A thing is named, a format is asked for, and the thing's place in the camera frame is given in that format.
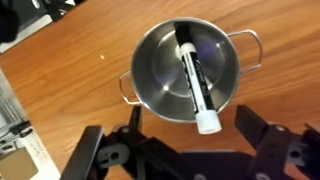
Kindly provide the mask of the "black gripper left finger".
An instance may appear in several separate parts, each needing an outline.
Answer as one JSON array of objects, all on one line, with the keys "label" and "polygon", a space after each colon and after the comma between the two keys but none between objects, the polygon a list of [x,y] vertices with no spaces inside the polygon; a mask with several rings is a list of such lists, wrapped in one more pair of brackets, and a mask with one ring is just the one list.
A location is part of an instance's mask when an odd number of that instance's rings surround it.
[{"label": "black gripper left finger", "polygon": [[142,130],[142,107],[141,106],[133,107],[128,127],[131,132],[140,132]]}]

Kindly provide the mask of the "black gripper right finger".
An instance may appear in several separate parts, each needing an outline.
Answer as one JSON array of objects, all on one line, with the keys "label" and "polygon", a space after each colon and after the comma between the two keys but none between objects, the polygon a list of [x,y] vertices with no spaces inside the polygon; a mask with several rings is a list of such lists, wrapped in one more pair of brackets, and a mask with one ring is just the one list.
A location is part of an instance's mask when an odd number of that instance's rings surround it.
[{"label": "black gripper right finger", "polygon": [[246,141],[256,149],[268,131],[268,123],[246,105],[238,105],[235,126]]}]

